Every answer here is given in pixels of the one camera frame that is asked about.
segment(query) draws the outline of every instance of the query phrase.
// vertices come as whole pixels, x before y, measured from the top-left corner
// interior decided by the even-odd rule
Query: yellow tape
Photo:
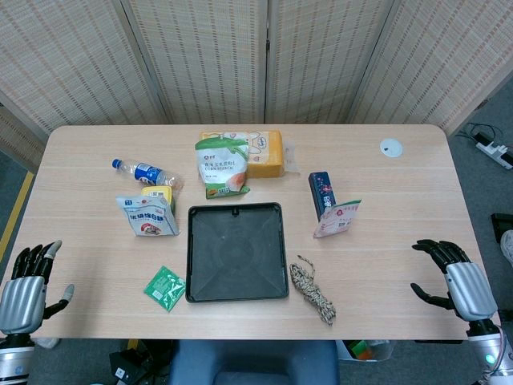
[[[6,252],[7,245],[9,245],[10,236],[13,234],[19,213],[22,211],[23,203],[25,203],[26,195],[29,192],[32,179],[34,179],[34,174],[30,171],[27,172],[22,187],[19,189],[18,197],[14,202],[14,207],[10,212],[6,228],[3,230],[2,239],[0,240],[0,261],[3,259],[3,254]]]

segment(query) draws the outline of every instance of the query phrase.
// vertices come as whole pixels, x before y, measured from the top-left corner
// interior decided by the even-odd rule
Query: green packet
[[[240,195],[249,192],[248,186],[242,186],[240,191],[230,191],[229,188],[225,187],[224,184],[207,184],[207,188],[205,190],[205,196],[207,199],[212,198],[220,198],[220,197],[230,197],[232,195]]]
[[[144,293],[157,301],[167,311],[171,311],[184,291],[185,281],[165,266],[159,269],[144,289]]]

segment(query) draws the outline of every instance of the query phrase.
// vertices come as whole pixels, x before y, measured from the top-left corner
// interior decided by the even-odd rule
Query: black plastic tray
[[[188,214],[189,302],[289,294],[281,206],[194,206]]]

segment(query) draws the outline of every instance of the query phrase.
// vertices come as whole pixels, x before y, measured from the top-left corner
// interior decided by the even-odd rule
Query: robotic hand
[[[411,288],[424,302],[454,310],[462,320],[469,322],[468,339],[483,367],[483,379],[476,384],[513,384],[513,350],[506,335],[491,317],[497,304],[482,270],[472,263],[456,244],[431,239],[417,241],[412,246],[433,258],[446,279],[449,298],[429,295],[416,283]]]
[[[26,248],[16,258],[0,301],[0,330],[6,334],[0,343],[0,385],[27,384],[34,353],[30,333],[41,326],[43,319],[64,309],[73,297],[75,288],[69,285],[58,303],[45,308],[46,285],[61,244],[56,241],[45,247]]]

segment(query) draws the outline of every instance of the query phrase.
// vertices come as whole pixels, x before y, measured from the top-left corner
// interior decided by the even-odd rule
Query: blue chair
[[[338,385],[334,341],[181,340],[169,385]]]

